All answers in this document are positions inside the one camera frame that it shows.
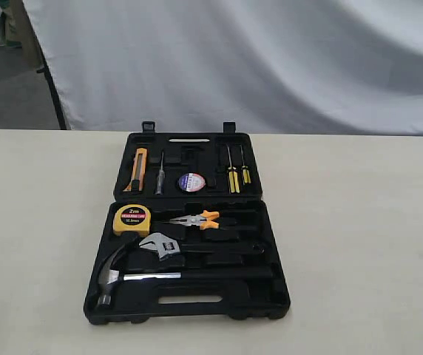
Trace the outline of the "orange handled pliers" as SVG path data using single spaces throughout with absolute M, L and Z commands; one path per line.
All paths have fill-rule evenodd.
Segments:
M 179 215 L 153 214 L 151 231 L 161 231 L 184 241 L 188 234 L 205 241 L 238 241 L 255 237 L 260 230 L 257 211 L 249 208 L 203 210 L 201 213 Z

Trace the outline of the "clear test pen screwdriver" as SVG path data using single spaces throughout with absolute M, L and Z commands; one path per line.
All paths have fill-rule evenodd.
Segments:
M 163 163 L 164 163 L 164 151 L 161 152 L 161 157 L 160 157 L 160 167 L 158 170 L 158 176 L 157 176 L 156 188 L 155 188 L 156 195 L 163 194 L 163 182 L 165 178 L 165 170 L 163 167 Z

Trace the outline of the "black electrical tape roll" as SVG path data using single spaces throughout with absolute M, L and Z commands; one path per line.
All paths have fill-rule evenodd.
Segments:
M 177 186 L 182 192 L 195 193 L 206 186 L 206 180 L 198 173 L 188 172 L 177 179 Z

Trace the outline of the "silver adjustable wrench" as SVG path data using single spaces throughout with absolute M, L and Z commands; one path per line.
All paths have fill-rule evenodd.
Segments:
M 159 260 L 184 253 L 258 255 L 265 250 L 261 244 L 250 242 L 184 243 L 159 232 L 143 238 L 138 247 L 156 253 Z

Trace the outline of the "orange utility knife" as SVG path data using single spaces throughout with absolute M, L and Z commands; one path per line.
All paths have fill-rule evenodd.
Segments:
M 142 192 L 147 163 L 147 148 L 137 148 L 133 160 L 132 173 L 124 192 Z

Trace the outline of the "black plastic tool case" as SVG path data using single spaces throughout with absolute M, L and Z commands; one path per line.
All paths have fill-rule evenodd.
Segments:
M 229 158 L 226 145 L 231 150 L 233 166 L 237 170 L 240 193 L 229 189 Z M 240 145 L 251 174 L 251 183 L 243 184 Z M 124 192 L 132 173 L 137 148 L 147 148 L 146 172 L 142 192 Z M 156 195 L 156 180 L 164 151 L 165 178 L 163 194 Z M 177 179 L 188 172 L 202 175 L 206 186 L 199 192 L 185 193 L 177 186 Z M 145 121 L 140 132 L 131 133 L 126 141 L 121 165 L 113 189 L 104 230 L 84 300 L 84 314 L 94 325 L 113 322 L 141 323 L 153 317 L 184 317 L 224 315 L 235 320 L 248 318 L 283 318 L 291 307 L 277 244 L 271 227 L 268 209 L 263 200 L 263 189 L 251 145 L 250 137 L 239 133 L 232 122 L 226 122 L 221 132 L 211 133 L 161 133 L 155 123 Z M 119 208 L 128 204 L 147 207 L 153 214 L 176 212 L 179 215 L 201 213 L 204 209 L 249 208 L 260 217 L 259 233 L 253 238 L 238 241 L 205 241 L 199 235 L 188 234 L 184 243 L 259 243 L 264 252 L 258 255 L 242 254 L 176 254 L 159 260 L 156 253 L 138 247 L 138 233 L 128 231 L 116 236 L 112 229 L 113 218 Z M 177 272 L 219 268 L 269 267 L 274 276 L 259 280 L 146 280 L 144 283 L 124 282 L 115 286 L 112 303 L 98 307 L 100 295 L 98 274 L 106 259 L 121 246 L 120 254 L 112 268 L 123 274 Z

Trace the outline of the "claw hammer black grip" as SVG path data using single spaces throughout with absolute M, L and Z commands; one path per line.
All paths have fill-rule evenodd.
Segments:
M 259 280 L 271 279 L 274 274 L 269 267 L 249 267 L 249 268 L 219 268 L 189 270 L 177 272 L 156 272 L 156 273 L 134 273 L 123 274 L 119 270 L 112 268 L 113 263 L 120 254 L 126 251 L 125 246 L 121 246 L 114 251 L 101 266 L 98 274 L 98 286 L 100 295 L 97 306 L 107 307 L 112 303 L 113 290 L 116 285 L 124 282 L 144 283 L 146 280 Z

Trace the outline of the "short yellow black screwdriver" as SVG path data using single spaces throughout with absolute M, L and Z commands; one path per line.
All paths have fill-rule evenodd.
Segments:
M 240 157 L 242 162 L 241 172 L 242 172 L 243 184 L 248 185 L 251 183 L 251 174 L 250 174 L 249 167 L 247 166 L 245 162 L 244 149 L 242 145 L 240 145 Z

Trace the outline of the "yellow tape measure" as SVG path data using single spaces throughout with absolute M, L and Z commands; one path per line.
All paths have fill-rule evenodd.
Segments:
M 150 210 L 138 204 L 128 204 L 116 211 L 113 218 L 112 229 L 116 236 L 132 231 L 140 237 L 147 237 L 151 226 Z

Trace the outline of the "white backdrop cloth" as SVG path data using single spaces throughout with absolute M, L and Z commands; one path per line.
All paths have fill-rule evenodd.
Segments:
M 423 135 L 423 1 L 26 1 L 77 130 Z

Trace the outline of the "black backdrop stand pole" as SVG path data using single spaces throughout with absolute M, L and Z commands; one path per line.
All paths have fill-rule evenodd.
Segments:
M 30 17 L 27 13 L 27 10 L 25 7 L 25 1 L 21 1 L 21 6 L 22 6 L 22 10 L 25 12 L 26 22 L 27 22 L 27 34 L 25 35 L 25 38 L 27 40 L 27 44 L 26 44 L 27 57 L 29 58 L 29 62 L 33 63 L 33 67 L 35 68 L 35 71 L 38 74 L 41 74 L 44 76 L 44 79 L 47 83 L 47 86 L 50 92 L 50 97 L 51 97 L 53 107 L 55 110 L 55 116 L 58 121 L 59 129 L 68 130 L 70 127 L 68 126 L 67 120 L 64 116 L 64 111 L 61 105 L 61 99 L 55 87 L 52 73 L 50 72 L 50 68 L 44 56 L 41 45 L 38 42 L 38 38 L 37 38 L 37 35 L 35 34 L 35 30 L 31 23 Z

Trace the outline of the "long yellow black screwdriver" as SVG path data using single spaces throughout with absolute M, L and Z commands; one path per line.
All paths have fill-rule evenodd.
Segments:
M 228 177 L 229 177 L 229 189 L 231 193 L 240 193 L 240 187 L 239 187 L 239 180 L 238 180 L 238 174 L 236 168 L 233 166 L 232 159 L 231 159 L 231 150 L 229 145 L 226 145 L 227 148 L 227 154 L 229 158 L 229 171 L 228 171 Z

